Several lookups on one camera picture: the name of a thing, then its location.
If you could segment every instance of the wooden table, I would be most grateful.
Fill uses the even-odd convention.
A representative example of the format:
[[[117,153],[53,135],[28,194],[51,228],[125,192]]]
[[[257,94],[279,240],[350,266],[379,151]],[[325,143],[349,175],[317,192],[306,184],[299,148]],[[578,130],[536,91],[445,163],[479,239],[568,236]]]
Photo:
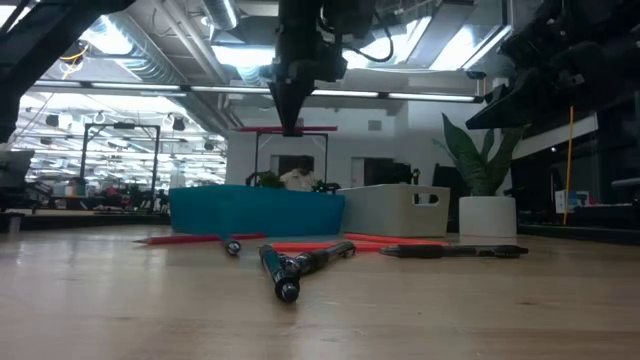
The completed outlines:
[[[525,237],[521,260],[362,254],[281,304],[256,253],[166,227],[0,240],[0,358],[635,359],[640,248]]]

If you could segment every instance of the ceiling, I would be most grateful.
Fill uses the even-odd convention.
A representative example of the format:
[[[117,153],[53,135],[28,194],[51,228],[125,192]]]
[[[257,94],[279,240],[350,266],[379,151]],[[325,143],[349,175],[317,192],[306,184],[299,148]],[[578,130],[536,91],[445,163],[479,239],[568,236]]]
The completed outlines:
[[[214,31],[213,36],[200,0],[166,1],[138,0],[125,12],[99,20],[102,22],[94,24],[81,38],[85,42],[78,44],[75,51],[70,50],[70,54],[74,55],[88,45],[80,65],[58,61],[43,78],[163,84],[219,84],[228,80],[231,85],[263,85],[259,78],[251,78],[251,72],[255,72],[258,65],[269,63],[273,56],[277,1],[238,0],[242,13],[239,26],[228,32]],[[184,24],[178,26],[177,30],[184,33],[188,44],[176,32],[175,22],[180,22],[177,12],[169,11],[173,14],[172,20],[158,8],[158,3],[167,6],[170,2],[175,2],[180,15],[188,18],[189,27],[194,30],[188,31]],[[504,14],[510,13],[510,9],[506,8],[508,3],[510,1],[506,0],[380,0],[377,2],[378,10],[386,21],[393,21],[390,30],[396,47],[395,56],[388,63],[375,64],[364,61],[353,53],[345,53],[351,64],[345,78],[338,83],[321,83],[319,87],[475,95],[478,91],[477,82],[470,80],[464,72],[455,70],[464,64],[466,58],[481,49],[492,31],[507,25]],[[531,1],[527,1],[528,7],[522,5],[518,8],[520,19],[524,18],[526,11],[531,11],[527,10],[531,7],[530,3]],[[452,4],[458,7],[448,8]],[[429,40],[429,37],[444,38],[447,41],[438,44]],[[199,49],[198,44],[204,44],[206,51]],[[375,56],[385,56],[388,51],[388,39],[381,30],[374,30],[364,40],[353,44],[363,46],[363,51]],[[485,71],[490,77],[508,76],[512,71],[510,64],[495,54],[496,48],[497,43],[470,69]],[[429,49],[439,49],[439,53],[437,56],[430,54],[435,60],[424,63],[424,57],[416,54]],[[205,64],[202,61],[203,53],[207,60]],[[76,160],[79,159],[77,151],[82,146],[80,135],[83,133],[84,123],[94,122],[97,118],[105,124],[126,120],[139,125],[159,125],[164,138],[161,153],[166,155],[161,157],[164,164],[161,165],[163,183],[167,182],[165,179],[175,169],[192,174],[192,180],[197,180],[200,176],[211,181],[224,181],[224,167],[219,166],[226,156],[223,137],[239,126],[272,125],[274,121],[272,100],[265,96],[176,94],[180,96],[166,98],[149,93],[141,95],[144,96],[123,96],[117,92],[31,92],[23,98],[16,132],[20,136],[15,137],[12,146],[38,149],[41,154],[39,153],[36,162],[39,164],[49,161],[46,159],[53,156],[61,156],[60,151],[68,151],[66,157],[71,160],[68,166],[76,171]],[[309,98],[305,103],[306,108],[382,109],[391,116],[401,106],[400,101],[320,97]],[[48,115],[64,118],[64,125],[62,120],[58,127],[46,125]],[[185,131],[172,129],[175,118],[185,119]],[[121,144],[126,146],[114,147],[109,139],[96,137],[89,146],[95,152],[90,161],[96,163],[92,166],[96,173],[102,174],[111,166],[110,163],[100,165],[105,156],[98,152],[148,154],[153,151],[153,142],[131,140],[150,139],[149,134],[142,129],[132,132],[110,129],[105,130],[105,133],[112,140],[121,140],[124,142]],[[46,136],[53,139],[51,145],[42,144],[41,138]],[[204,144],[208,141],[215,143],[215,150],[204,150]],[[183,154],[181,156],[193,163],[192,167],[198,170],[185,170],[180,159],[171,154]],[[144,177],[126,174],[149,174],[148,161],[136,156],[145,158],[148,155],[125,154],[123,159],[131,159],[121,161],[116,169],[117,173],[129,180],[135,178],[136,181]]]

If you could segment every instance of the teal container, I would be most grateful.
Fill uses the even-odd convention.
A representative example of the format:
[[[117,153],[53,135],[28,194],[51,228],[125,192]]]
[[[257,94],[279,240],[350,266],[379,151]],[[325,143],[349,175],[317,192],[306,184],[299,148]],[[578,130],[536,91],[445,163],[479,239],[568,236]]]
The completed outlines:
[[[172,189],[169,202],[174,232],[222,237],[336,235],[345,206],[341,195],[237,185]]]

